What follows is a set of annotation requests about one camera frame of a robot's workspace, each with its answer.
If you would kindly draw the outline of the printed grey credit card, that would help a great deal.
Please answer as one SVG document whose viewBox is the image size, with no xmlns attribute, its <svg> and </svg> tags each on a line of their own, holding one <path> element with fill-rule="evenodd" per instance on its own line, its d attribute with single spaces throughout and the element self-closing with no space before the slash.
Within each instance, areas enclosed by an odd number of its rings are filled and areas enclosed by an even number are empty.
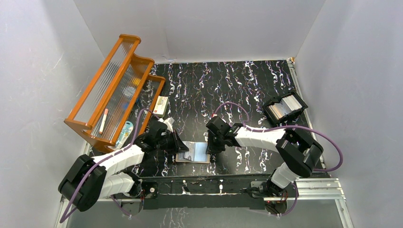
<svg viewBox="0 0 403 228">
<path fill-rule="evenodd" d="M 193 162 L 195 142 L 185 141 L 184 144 L 189 148 L 189 151 L 178 153 L 176 159 L 180 162 Z"/>
</svg>

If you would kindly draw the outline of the beige leather card holder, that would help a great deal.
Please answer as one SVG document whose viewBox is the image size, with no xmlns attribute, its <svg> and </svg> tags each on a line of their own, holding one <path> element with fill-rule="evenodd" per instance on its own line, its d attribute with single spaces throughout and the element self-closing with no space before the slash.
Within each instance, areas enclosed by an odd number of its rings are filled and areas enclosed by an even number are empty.
<svg viewBox="0 0 403 228">
<path fill-rule="evenodd" d="M 210 155 L 207 154 L 207 142 L 183 142 L 189 148 L 187 152 L 179 152 L 175 156 L 176 162 L 210 163 Z"/>
</svg>

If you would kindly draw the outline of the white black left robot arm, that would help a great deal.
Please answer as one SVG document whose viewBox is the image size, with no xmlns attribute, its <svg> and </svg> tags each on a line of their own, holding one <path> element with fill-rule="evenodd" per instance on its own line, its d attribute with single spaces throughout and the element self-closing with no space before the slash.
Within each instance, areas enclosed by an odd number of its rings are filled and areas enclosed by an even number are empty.
<svg viewBox="0 0 403 228">
<path fill-rule="evenodd" d="M 157 150 L 174 154 L 189 151 L 171 120 L 152 121 L 147 132 L 115 152 L 79 156 L 59 184 L 59 193 L 81 212 L 90 209 L 99 198 L 116 194 L 138 197 L 143 191 L 142 181 L 126 168 L 140 164 L 146 154 Z"/>
</svg>

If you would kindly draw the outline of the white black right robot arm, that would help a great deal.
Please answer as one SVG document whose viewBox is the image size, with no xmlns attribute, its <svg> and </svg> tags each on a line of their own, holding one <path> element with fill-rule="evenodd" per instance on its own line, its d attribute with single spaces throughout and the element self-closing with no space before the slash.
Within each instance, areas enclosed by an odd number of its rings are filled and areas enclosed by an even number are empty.
<svg viewBox="0 0 403 228">
<path fill-rule="evenodd" d="M 323 147 L 303 126 L 283 126 L 270 129 L 252 129 L 240 123 L 229 125 L 214 116 L 207 123 L 207 153 L 216 154 L 226 146 L 258 147 L 278 152 L 283 163 L 275 169 L 266 184 L 268 192 L 281 196 L 287 186 L 298 178 L 308 178 L 323 153 Z"/>
</svg>

